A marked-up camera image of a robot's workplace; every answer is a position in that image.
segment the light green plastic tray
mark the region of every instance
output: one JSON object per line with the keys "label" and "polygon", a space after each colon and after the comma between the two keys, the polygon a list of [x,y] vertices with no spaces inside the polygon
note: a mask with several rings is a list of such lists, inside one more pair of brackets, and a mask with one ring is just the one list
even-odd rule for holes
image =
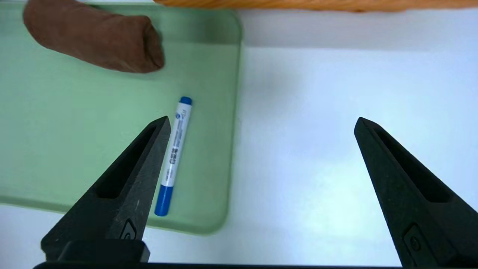
{"label": "light green plastic tray", "polygon": [[149,16],[163,37],[165,68],[122,73],[45,49],[23,26],[23,4],[0,3],[0,202],[68,211],[149,122],[172,119],[185,95],[194,104],[170,211],[154,215],[157,188],[148,225],[216,231],[228,212],[241,43],[235,14],[97,7]]}

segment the marker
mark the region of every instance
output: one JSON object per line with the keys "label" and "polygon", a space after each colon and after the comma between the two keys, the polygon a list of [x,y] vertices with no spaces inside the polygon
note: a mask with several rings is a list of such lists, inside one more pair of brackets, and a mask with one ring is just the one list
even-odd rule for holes
{"label": "marker", "polygon": [[175,120],[169,143],[166,157],[166,172],[163,174],[161,186],[159,188],[158,201],[154,213],[157,216],[166,216],[169,210],[169,202],[173,194],[174,180],[176,179],[176,172],[178,169],[179,159],[181,158],[181,150],[183,149],[184,138],[186,136],[187,123],[191,114],[193,101],[191,98],[183,96],[178,103]]}

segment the marker barrel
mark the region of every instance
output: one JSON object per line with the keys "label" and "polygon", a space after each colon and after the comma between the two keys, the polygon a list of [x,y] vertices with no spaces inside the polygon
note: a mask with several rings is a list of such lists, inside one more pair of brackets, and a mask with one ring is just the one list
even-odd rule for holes
{"label": "marker barrel", "polygon": [[166,153],[166,165],[163,169],[163,178],[159,188],[158,201],[154,213],[158,216],[166,216],[169,211],[169,204],[173,194],[174,181],[181,158],[181,151],[183,149],[184,138],[186,136],[187,124],[192,109],[192,100],[189,97],[183,96],[178,103],[176,114],[174,116],[173,129],[169,137],[169,148]]}

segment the rolled fabric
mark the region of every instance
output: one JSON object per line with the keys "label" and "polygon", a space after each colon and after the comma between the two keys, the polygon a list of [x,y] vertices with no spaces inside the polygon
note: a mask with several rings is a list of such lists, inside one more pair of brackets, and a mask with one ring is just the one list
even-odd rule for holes
{"label": "rolled fabric", "polygon": [[164,65],[160,38],[146,16],[124,16],[75,0],[29,0],[23,23],[42,46],[118,71],[148,73]]}

